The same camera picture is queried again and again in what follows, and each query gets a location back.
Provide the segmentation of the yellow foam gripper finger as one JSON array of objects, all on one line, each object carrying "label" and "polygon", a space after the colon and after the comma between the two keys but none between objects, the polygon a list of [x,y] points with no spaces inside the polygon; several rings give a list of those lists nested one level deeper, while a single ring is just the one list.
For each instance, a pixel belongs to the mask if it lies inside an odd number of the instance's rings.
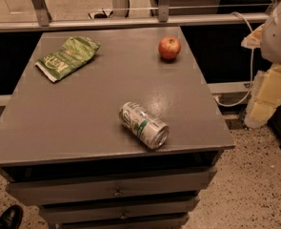
[{"label": "yellow foam gripper finger", "polygon": [[244,123],[249,128],[265,125],[281,105],[281,65],[272,64],[266,71],[258,71],[251,89]]}]

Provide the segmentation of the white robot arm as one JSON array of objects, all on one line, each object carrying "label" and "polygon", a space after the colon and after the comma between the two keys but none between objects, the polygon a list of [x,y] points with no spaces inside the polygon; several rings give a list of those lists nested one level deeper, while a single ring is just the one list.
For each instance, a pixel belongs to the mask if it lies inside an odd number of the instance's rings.
[{"label": "white robot arm", "polygon": [[271,62],[266,72],[258,71],[254,77],[244,118],[247,127],[259,128],[281,105],[281,2],[263,25],[243,39],[241,46],[259,48],[262,57]]}]

